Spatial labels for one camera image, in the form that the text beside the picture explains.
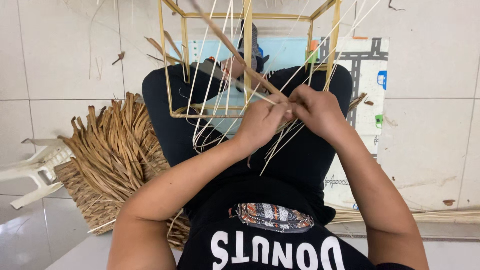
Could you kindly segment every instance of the patterned fanny pack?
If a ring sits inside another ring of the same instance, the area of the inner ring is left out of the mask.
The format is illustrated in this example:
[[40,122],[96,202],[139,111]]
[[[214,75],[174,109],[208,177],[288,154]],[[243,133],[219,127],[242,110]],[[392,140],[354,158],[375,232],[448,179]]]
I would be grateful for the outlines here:
[[313,219],[307,214],[286,207],[268,203],[242,203],[228,210],[230,217],[232,209],[241,222],[249,226],[279,232],[303,233],[314,226]]

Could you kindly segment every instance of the left hand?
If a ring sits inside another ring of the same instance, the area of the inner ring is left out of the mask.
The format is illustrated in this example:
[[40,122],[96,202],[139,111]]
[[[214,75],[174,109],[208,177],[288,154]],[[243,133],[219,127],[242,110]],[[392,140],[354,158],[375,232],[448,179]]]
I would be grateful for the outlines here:
[[293,117],[290,104],[281,102],[277,95],[269,95],[268,98],[278,104],[273,105],[266,100],[250,104],[233,137],[245,153],[250,154],[266,145],[275,135],[282,119],[290,120]]

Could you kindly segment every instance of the forearm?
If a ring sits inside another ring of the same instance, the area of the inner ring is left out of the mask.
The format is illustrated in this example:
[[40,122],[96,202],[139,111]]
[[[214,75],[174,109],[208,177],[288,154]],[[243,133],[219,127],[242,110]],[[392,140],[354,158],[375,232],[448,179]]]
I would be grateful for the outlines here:
[[418,231],[408,206],[357,132],[348,124],[332,142],[367,227],[389,233]]
[[122,211],[141,219],[167,220],[210,180],[248,154],[236,140],[221,143],[149,181],[127,200]]

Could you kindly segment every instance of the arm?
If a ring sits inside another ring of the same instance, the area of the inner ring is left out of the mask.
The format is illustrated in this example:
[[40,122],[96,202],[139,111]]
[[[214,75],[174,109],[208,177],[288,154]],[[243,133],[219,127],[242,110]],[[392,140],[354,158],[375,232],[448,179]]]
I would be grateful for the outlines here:
[[165,221],[215,176],[265,145],[287,107],[263,100],[251,104],[233,139],[172,167],[135,192],[117,218],[108,269],[175,269]]
[[428,269],[417,224],[408,206],[357,132],[345,121],[336,97],[306,85],[290,95],[293,112],[336,150],[367,228],[373,264],[395,262]]

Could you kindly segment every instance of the rectangular bamboo frame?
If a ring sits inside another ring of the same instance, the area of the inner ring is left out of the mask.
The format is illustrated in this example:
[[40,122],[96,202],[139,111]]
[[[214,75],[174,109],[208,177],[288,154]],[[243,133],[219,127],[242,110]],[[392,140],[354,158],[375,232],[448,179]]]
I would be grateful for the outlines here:
[[[161,46],[162,48],[165,47],[165,32],[164,32],[164,27],[163,27],[163,13],[162,13],[162,2],[164,2],[172,11],[178,13],[181,16],[180,19],[180,25],[181,25],[181,31],[182,31],[182,60],[184,61],[184,65],[187,70],[187,77],[188,79],[185,82],[190,82],[190,59],[189,59],[189,47],[188,47],[188,33],[187,33],[187,19],[201,19],[201,15],[196,13],[196,12],[189,12],[186,13],[184,12],[180,7],[178,7],[173,0],[157,0],[158,1],[158,17],[160,21],[160,34],[161,34]],[[233,13],[233,18],[234,19],[239,19],[239,18],[244,18],[245,19],[245,28],[244,28],[244,46],[245,46],[245,54],[244,58],[249,67],[252,66],[252,60],[251,60],[251,53],[252,50],[252,20],[253,19],[262,19],[262,20],[269,20],[269,19],[275,19],[275,20],[297,20],[298,15],[295,14],[279,14],[279,13],[253,13],[252,12],[252,7],[251,3],[253,0],[243,0],[244,1],[244,10],[243,10],[243,16],[241,13]],[[312,41],[312,32],[313,32],[313,22],[320,17],[323,13],[325,13],[329,8],[331,8],[333,5],[335,5],[335,11],[334,11],[334,19],[332,22],[332,26],[335,26],[340,18],[340,4],[341,0],[326,0],[317,10],[315,10],[310,16],[300,16],[299,21],[301,22],[310,22],[310,27],[308,30],[308,38],[307,38],[307,46],[306,46],[306,51],[305,51],[305,57],[308,57],[309,49],[310,49],[310,43]],[[227,16],[226,12],[214,12],[212,14],[212,19],[223,19]],[[338,25],[333,29],[332,34],[330,36],[330,50],[335,48],[338,40]],[[163,50],[163,59],[167,59],[167,52],[166,49]],[[329,84],[329,78],[330,74],[332,71],[333,63],[335,60],[335,53],[332,53],[330,57],[328,58],[328,63],[326,67],[326,78],[327,82],[326,84]],[[241,118],[241,115],[197,115],[197,114],[182,114],[177,111],[172,111],[172,94],[171,94],[171,88],[170,88],[170,79],[168,77],[168,69],[165,68],[165,77],[166,77],[166,82],[167,82],[167,96],[168,96],[168,107],[170,111],[170,116],[174,118],[232,118],[232,117],[238,117]],[[250,87],[251,84],[251,79],[249,75],[244,73],[244,84],[246,87]],[[245,103],[247,99],[249,98],[250,94],[245,95]],[[233,110],[240,110],[240,108],[237,108],[235,106],[232,106]]]

